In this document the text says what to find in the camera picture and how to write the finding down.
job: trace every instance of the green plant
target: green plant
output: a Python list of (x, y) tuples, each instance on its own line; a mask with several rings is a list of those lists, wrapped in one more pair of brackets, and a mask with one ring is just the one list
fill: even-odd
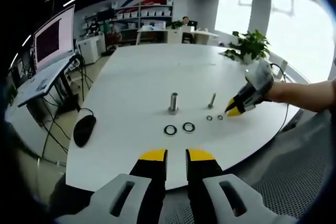
[(225, 56), (231, 60), (235, 60), (236, 56), (245, 62), (245, 55), (251, 55), (252, 60), (257, 60), (259, 58), (266, 58), (266, 53), (269, 54), (267, 47), (269, 42), (258, 30), (254, 33), (248, 31), (246, 34), (239, 34), (239, 32), (234, 31), (232, 35), (238, 37), (238, 44), (229, 43), (229, 46), (233, 49), (227, 49), (225, 51)]
[(167, 27), (171, 27), (172, 29), (177, 29), (177, 28), (180, 28), (181, 26), (183, 26), (183, 22), (180, 20), (169, 22), (167, 24)]

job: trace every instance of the o-ring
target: o-ring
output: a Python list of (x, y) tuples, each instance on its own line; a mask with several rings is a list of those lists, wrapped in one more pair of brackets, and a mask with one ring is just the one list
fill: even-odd
[[(168, 131), (167, 131), (167, 129), (168, 128), (173, 128), (174, 129), (174, 132), (173, 133), (168, 133)], [(174, 125), (167, 125), (165, 128), (164, 128), (164, 130), (163, 130), (163, 132), (165, 133), (165, 134), (167, 134), (168, 136), (173, 136), (173, 135), (175, 135), (176, 133), (177, 133), (177, 128), (174, 126)]]
[[(187, 125), (190, 125), (190, 126), (192, 127), (190, 131), (188, 131), (188, 130), (185, 128)], [(192, 133), (192, 132), (195, 130), (195, 125), (194, 125), (193, 123), (187, 122), (187, 123), (184, 123), (184, 124), (183, 124), (182, 129), (183, 129), (185, 132)]]

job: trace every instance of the black rubber ring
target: black rubber ring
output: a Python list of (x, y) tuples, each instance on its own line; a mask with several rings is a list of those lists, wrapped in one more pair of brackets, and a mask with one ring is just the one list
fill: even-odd
[[(174, 132), (173, 132), (173, 133), (168, 133), (167, 129), (168, 129), (169, 127), (172, 127), (172, 128), (174, 129)], [(173, 135), (175, 135), (175, 134), (177, 133), (177, 128), (176, 128), (174, 125), (171, 125), (171, 124), (170, 124), (170, 125), (167, 125), (167, 126), (164, 128), (163, 132), (164, 132), (165, 134), (167, 134), (168, 136), (173, 136)]]
[[(188, 131), (188, 130), (185, 128), (187, 125), (190, 125), (190, 126), (192, 127), (191, 131)], [(195, 130), (195, 125), (194, 125), (193, 123), (187, 122), (187, 123), (184, 123), (184, 124), (183, 124), (182, 128), (183, 128), (183, 130), (184, 130), (185, 132), (189, 132), (189, 133), (191, 133), (191, 132), (193, 132), (193, 131)]]

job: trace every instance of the potted plant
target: potted plant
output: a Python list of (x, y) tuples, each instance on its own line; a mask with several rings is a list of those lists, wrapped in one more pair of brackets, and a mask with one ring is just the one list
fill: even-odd
[(258, 30), (254, 33), (248, 31), (246, 34), (234, 31), (232, 35), (238, 37), (238, 43), (229, 43), (229, 47), (232, 49), (227, 49), (224, 52), (224, 55), (231, 60), (248, 65), (259, 58), (266, 58), (266, 53), (269, 54), (269, 42)]
[(183, 22), (178, 20), (178, 21), (173, 21), (173, 22), (169, 22), (167, 24), (167, 27), (171, 27), (172, 29), (179, 29), (181, 26), (183, 26)]

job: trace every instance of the floor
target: floor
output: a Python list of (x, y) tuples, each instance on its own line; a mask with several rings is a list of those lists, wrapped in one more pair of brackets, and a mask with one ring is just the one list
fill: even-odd
[[(109, 60), (110, 56), (101, 57), (95, 64), (87, 66), (87, 76), (94, 82), (97, 78), (99, 72), (105, 63)], [(80, 77), (78, 71), (74, 71), (71, 74), (72, 79), (77, 79)], [(79, 94), (79, 105), (82, 104), (81, 95), (81, 81), (76, 81), (76, 84), (71, 85), (71, 89), (74, 93)], [(84, 96), (88, 92), (88, 87), (84, 81)], [(59, 124), (65, 133), (71, 137), (72, 131), (75, 127), (77, 120), (77, 111), (71, 111), (66, 114), (61, 115), (55, 121)], [(69, 148), (69, 140), (65, 137), (63, 132), (59, 129), (56, 124), (51, 126), (50, 132), (55, 136), (55, 138), (62, 144), (66, 149)], [(23, 151), (18, 151), (19, 163), (21, 165), (22, 173), (24, 179), (34, 197), (39, 199), (40, 202), (46, 206), (49, 203), (49, 197), (54, 191), (54, 187), (57, 181), (65, 173), (66, 167), (62, 165), (67, 161), (67, 154), (62, 150), (62, 148), (49, 136), (47, 138), (46, 146), (44, 149), (44, 158), (53, 162), (58, 162), (60, 165), (55, 165), (48, 161), (41, 160), (38, 162), (36, 159), (32, 158)]]

